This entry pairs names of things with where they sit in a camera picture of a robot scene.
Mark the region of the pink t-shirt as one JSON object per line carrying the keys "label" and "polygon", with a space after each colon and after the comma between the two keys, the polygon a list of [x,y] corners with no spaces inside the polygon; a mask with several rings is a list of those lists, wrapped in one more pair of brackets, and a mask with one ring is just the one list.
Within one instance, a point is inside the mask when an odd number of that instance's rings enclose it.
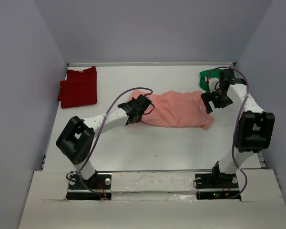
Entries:
{"label": "pink t-shirt", "polygon": [[147,115],[142,117],[141,122],[159,127],[199,127],[208,130],[214,118],[206,112],[201,94],[201,91],[152,94],[149,99],[154,107],[148,107]]}

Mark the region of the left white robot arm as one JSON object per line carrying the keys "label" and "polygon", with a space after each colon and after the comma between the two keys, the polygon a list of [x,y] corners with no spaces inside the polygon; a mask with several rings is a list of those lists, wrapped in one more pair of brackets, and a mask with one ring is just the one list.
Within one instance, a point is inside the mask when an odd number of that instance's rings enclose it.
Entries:
{"label": "left white robot arm", "polygon": [[59,135],[56,146],[69,159],[79,176],[83,187],[91,189],[97,182],[97,170],[90,162],[92,152],[101,134],[117,127],[141,121],[146,110],[154,107],[146,95],[139,95],[130,101],[111,106],[104,114],[81,119],[72,117]]}

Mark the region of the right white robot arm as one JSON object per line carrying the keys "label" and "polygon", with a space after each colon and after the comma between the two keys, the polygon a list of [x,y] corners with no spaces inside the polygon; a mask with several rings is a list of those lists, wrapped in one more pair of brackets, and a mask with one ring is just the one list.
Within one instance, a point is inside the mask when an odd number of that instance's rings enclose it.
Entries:
{"label": "right white robot arm", "polygon": [[236,78],[236,69],[228,66],[217,67],[218,78],[206,77],[209,91],[201,95],[206,112],[214,108],[223,109],[237,105],[238,115],[235,122],[231,150],[212,168],[210,182],[215,187],[232,182],[237,170],[253,154],[267,149],[270,145],[275,123],[273,113],[266,112],[249,92],[245,76]]}

